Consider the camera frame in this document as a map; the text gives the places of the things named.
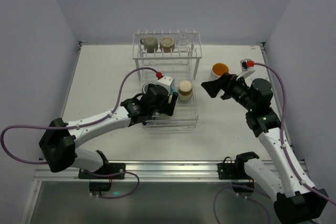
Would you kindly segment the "dark grey mug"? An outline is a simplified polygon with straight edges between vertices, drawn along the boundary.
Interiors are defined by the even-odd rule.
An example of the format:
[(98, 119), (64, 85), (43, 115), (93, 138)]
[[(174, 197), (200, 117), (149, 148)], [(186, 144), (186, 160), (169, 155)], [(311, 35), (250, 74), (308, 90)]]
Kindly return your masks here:
[(142, 86), (142, 94), (143, 95), (157, 95), (157, 86), (155, 82), (147, 82)]

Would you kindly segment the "floral white mug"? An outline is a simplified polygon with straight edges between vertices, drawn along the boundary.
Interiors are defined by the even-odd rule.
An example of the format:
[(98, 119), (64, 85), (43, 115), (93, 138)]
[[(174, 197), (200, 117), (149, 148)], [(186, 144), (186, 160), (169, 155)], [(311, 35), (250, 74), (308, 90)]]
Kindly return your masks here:
[(229, 67), (223, 63), (216, 63), (211, 68), (209, 81), (217, 80), (225, 73), (229, 73)]

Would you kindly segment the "light blue mug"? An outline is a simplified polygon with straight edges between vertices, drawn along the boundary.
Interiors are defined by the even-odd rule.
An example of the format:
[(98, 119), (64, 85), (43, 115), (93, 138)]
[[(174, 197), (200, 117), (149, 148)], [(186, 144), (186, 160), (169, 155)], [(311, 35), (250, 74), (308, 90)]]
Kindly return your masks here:
[(173, 95), (173, 94), (178, 95), (178, 87), (175, 85), (174, 77), (167, 73), (165, 73), (164, 76), (167, 77), (168, 79), (172, 79), (171, 81), (172, 83), (170, 84), (170, 95)]

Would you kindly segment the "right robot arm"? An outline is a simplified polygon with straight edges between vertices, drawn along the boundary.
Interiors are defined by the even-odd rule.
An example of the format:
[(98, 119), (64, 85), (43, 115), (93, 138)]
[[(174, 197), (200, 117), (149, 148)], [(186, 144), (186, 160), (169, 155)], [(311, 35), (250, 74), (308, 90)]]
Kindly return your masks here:
[(236, 156), (236, 170), (260, 185), (274, 203), (279, 221), (300, 223), (319, 218), (328, 202), (327, 192), (316, 189), (283, 139), (280, 119), (271, 108), (273, 92), (270, 82), (257, 78), (248, 86), (243, 78), (225, 73), (217, 80), (203, 82), (201, 86), (211, 98), (223, 90), (222, 100), (232, 98), (247, 110), (247, 125), (266, 149), (277, 173), (266, 168), (253, 152)]

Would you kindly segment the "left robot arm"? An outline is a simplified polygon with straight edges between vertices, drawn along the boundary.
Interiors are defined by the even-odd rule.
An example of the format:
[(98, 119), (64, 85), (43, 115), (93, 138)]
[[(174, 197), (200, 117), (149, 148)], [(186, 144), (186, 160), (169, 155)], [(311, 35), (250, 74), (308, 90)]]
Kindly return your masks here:
[(102, 151), (88, 151), (81, 146), (108, 132), (144, 124), (156, 113), (172, 116), (178, 94), (150, 83), (146, 93), (121, 102), (116, 109), (81, 121), (65, 123), (53, 120), (39, 141), (39, 147), (53, 173), (69, 167), (103, 174), (108, 171), (108, 160)]

